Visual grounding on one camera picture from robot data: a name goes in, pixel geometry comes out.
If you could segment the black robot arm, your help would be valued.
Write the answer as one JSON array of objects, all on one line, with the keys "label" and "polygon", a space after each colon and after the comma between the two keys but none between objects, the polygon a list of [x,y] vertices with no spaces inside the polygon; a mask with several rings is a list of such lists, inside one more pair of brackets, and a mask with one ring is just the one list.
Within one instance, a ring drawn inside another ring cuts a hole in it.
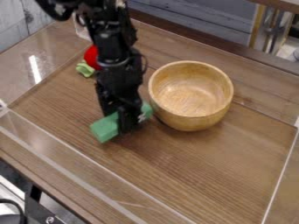
[{"label": "black robot arm", "polygon": [[127,0],[35,0],[56,21],[71,17],[88,30],[97,49],[96,92],[105,116],[117,115],[116,127],[127,133],[139,124],[143,100],[139,87],[147,70],[144,55],[135,49],[136,28]]}]

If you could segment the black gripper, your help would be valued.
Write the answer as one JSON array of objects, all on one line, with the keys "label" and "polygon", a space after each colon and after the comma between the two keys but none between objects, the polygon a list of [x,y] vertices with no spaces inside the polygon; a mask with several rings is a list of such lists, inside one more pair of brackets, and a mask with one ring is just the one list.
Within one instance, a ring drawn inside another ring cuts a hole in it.
[{"label": "black gripper", "polygon": [[104,116],[117,113],[121,134],[140,123],[141,98],[137,92],[147,70],[144,55],[131,48],[128,58],[119,64],[103,66],[96,72],[96,92]]}]

